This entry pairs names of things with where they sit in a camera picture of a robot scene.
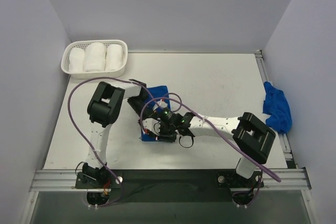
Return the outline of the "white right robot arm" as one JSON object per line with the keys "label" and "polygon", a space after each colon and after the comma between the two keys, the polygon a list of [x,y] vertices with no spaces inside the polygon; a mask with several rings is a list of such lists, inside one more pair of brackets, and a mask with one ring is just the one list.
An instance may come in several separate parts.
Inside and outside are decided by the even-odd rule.
{"label": "white right robot arm", "polygon": [[275,132],[250,112],[234,118],[218,118],[193,112],[181,115],[164,108],[143,119],[142,124],[145,132],[159,140],[173,141],[184,136],[223,137],[242,156],[233,173],[233,181],[239,187],[249,184],[254,171],[267,163],[276,138]]}

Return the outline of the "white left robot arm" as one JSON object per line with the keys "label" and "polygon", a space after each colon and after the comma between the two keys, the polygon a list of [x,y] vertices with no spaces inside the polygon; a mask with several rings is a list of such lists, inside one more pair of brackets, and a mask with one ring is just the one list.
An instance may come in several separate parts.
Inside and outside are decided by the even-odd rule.
{"label": "white left robot arm", "polygon": [[149,96],[145,88],[145,83],[134,79],[121,87],[104,81],[97,85],[87,107],[91,134],[88,156],[82,167],[82,173],[92,187],[102,187],[111,176],[106,168],[108,138],[112,125],[119,117],[123,100],[128,99],[133,109],[139,113],[140,105]]}

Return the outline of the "blue towel pile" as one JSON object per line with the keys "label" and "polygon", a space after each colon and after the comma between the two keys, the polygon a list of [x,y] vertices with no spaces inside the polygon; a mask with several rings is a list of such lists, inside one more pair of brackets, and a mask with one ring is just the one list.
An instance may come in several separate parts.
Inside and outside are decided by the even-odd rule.
{"label": "blue towel pile", "polygon": [[264,82],[266,96],[263,103],[263,113],[269,115],[266,125],[280,134],[287,134],[292,127],[289,103],[282,90],[275,88],[270,82]]}

